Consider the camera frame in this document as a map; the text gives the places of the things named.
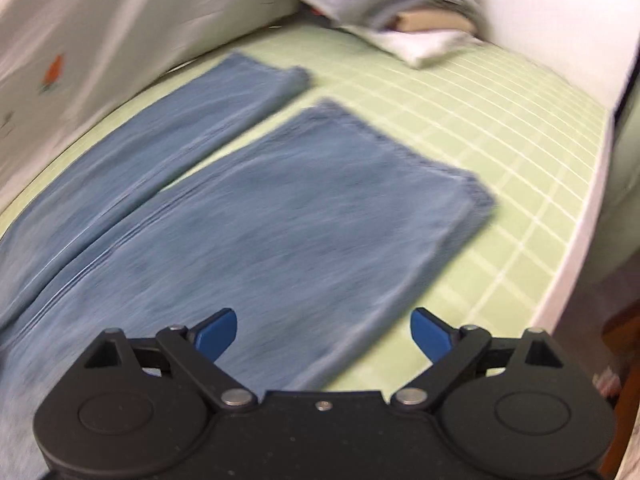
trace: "screw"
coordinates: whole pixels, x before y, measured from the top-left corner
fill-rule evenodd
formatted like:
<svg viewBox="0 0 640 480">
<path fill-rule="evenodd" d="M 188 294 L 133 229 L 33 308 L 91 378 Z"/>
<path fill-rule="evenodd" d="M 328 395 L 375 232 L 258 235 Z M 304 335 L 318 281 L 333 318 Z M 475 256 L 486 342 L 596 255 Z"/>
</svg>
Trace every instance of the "screw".
<svg viewBox="0 0 640 480">
<path fill-rule="evenodd" d="M 227 406 L 246 406 L 254 400 L 254 395 L 244 388 L 232 388 L 220 397 Z"/>
<path fill-rule="evenodd" d="M 396 400 L 405 406 L 415 406 L 427 400 L 427 392 L 420 388 L 402 388 L 396 392 Z"/>
<path fill-rule="evenodd" d="M 319 412 L 328 412 L 333 406 L 329 400 L 318 400 L 318 402 L 316 402 L 316 410 Z"/>
</svg>

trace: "white wall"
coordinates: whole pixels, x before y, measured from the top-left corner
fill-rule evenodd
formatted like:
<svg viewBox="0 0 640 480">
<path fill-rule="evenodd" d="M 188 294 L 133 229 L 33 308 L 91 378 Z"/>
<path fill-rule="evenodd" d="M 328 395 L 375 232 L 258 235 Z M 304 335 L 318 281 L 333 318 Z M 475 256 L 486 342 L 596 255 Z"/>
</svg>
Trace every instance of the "white wall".
<svg viewBox="0 0 640 480">
<path fill-rule="evenodd" d="M 483 0 L 490 40 L 545 64 L 608 108 L 640 36 L 640 0 Z"/>
</svg>

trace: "mattress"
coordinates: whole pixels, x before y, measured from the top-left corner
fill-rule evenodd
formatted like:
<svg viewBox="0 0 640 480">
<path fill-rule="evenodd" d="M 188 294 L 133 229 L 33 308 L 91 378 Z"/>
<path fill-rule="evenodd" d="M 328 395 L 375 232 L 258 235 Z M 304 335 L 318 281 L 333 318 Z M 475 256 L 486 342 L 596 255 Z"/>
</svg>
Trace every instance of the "mattress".
<svg viewBox="0 0 640 480">
<path fill-rule="evenodd" d="M 273 66 L 305 67 L 312 89 L 190 173 L 331 97 L 417 153 L 475 172 L 497 198 L 490 224 L 417 305 L 496 336 L 555 326 L 599 210 L 609 113 L 551 70 L 491 44 L 417 71 L 345 32 L 306 23 L 256 32 L 168 73 L 96 124 L 2 213 L 0 234 L 81 153 L 232 48 Z M 327 388 L 389 394 L 426 368 L 408 314 Z"/>
</svg>

